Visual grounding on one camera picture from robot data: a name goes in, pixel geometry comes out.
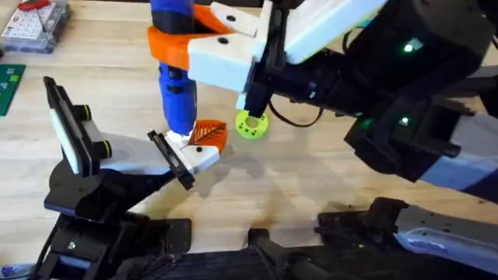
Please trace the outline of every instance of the yellow ring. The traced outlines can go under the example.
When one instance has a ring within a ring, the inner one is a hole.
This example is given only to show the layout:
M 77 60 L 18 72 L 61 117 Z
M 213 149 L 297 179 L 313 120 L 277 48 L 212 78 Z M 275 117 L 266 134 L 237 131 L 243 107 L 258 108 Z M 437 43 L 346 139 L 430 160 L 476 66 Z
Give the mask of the yellow ring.
M 103 140 L 103 145 L 106 146 L 106 151 L 107 151 L 107 158 L 110 158 L 110 149 L 109 149 L 109 144 L 107 143 L 107 140 Z
M 88 111 L 88 105 L 83 105 L 85 107 L 86 120 L 90 120 L 90 112 Z
M 266 114 L 263 114 L 260 118 L 254 118 L 257 121 L 258 125 L 256 127 L 251 128 L 246 124 L 246 120 L 249 118 L 249 111 L 242 110 L 239 112 L 237 117 L 235 118 L 235 129 L 247 139 L 258 139 L 265 134 L 268 130 L 268 118 Z

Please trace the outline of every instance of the blue object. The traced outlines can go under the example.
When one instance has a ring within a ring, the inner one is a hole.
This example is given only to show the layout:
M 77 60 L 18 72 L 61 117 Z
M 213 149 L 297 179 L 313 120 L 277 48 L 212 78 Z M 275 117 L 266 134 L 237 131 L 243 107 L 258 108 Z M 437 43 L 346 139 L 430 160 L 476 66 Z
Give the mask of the blue object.
M 186 16 L 194 15 L 194 0 L 150 0 L 153 11 L 179 12 Z
M 186 71 L 172 70 L 181 75 L 180 79 L 172 79 L 168 75 L 168 65 L 160 63 L 160 69 L 159 85 L 163 95 L 164 117 L 172 131 L 188 135 L 197 118 L 195 82 L 187 78 Z
M 168 34 L 194 33 L 193 0 L 151 0 L 154 26 Z M 170 129 L 188 135 L 197 118 L 197 89 L 184 70 L 160 63 L 164 117 Z
M 2 279 L 15 279 L 27 280 L 33 268 L 32 264 L 15 264 L 0 266 L 0 280 Z

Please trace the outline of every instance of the blue cylinder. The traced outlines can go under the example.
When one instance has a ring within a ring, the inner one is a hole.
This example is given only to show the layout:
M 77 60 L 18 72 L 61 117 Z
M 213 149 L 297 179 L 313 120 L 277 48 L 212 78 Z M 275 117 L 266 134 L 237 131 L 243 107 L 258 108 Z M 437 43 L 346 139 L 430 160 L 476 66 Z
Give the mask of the blue cylinder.
M 160 63 L 159 85 L 163 96 L 164 117 L 170 129 L 188 135 L 197 119 L 197 89 L 186 71 Z
M 153 24 L 161 32 L 195 32 L 194 0 L 151 0 Z M 164 117 L 170 129 L 188 135 L 197 118 L 197 89 L 186 71 L 160 63 Z
M 179 12 L 193 17 L 194 0 L 150 0 L 151 10 Z

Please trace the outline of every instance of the orange leaf-shaped object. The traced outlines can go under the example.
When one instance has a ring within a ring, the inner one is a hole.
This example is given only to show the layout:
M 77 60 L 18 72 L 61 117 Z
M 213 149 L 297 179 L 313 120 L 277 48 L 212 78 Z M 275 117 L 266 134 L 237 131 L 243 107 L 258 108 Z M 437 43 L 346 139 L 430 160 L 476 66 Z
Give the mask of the orange leaf-shaped object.
M 226 124 L 222 121 L 202 120 L 196 121 L 192 136 L 188 140 L 189 145 L 213 145 L 219 153 L 225 149 L 228 131 Z

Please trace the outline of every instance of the silver metal part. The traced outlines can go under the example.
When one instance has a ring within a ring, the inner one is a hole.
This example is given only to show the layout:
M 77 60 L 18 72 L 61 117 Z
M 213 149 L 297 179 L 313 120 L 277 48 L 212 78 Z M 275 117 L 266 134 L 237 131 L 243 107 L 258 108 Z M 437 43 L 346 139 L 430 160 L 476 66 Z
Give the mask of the silver metal part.
M 463 191 L 498 169 L 498 119 L 487 114 L 462 116 L 451 142 L 461 147 L 460 154 L 441 157 L 420 180 Z
M 417 254 L 431 254 L 498 275 L 498 225 L 454 218 L 418 206 L 402 209 L 395 238 Z

